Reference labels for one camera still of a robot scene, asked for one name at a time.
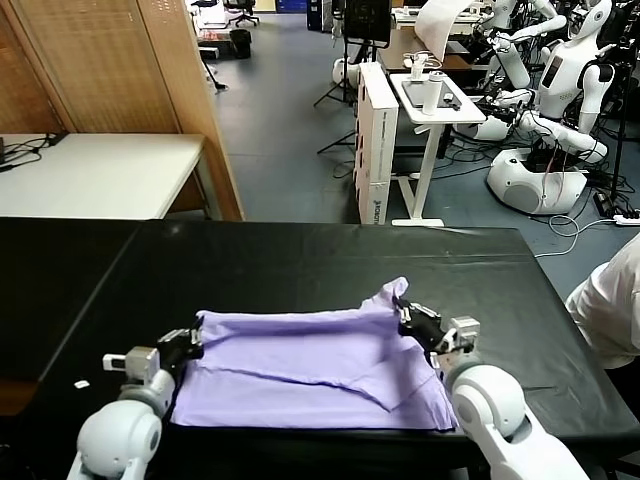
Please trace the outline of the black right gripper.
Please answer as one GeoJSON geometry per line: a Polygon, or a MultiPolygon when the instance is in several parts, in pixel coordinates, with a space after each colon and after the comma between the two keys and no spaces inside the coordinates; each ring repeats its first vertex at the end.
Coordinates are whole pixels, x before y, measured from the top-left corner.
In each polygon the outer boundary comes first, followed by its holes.
{"type": "Polygon", "coordinates": [[[440,328],[442,317],[434,310],[417,302],[407,302],[394,297],[393,303],[400,311],[398,333],[403,337],[412,337],[425,353],[442,354],[445,348],[445,333],[440,328]]]}

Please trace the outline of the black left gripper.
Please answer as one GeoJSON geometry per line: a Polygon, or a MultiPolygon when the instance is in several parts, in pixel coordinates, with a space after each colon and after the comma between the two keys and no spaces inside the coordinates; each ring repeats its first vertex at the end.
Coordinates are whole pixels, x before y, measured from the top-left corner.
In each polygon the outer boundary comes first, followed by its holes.
{"type": "Polygon", "coordinates": [[[204,355],[201,335],[202,328],[196,326],[174,329],[162,336],[156,343],[160,368],[169,374],[180,374],[188,362],[200,360],[204,355]]]}

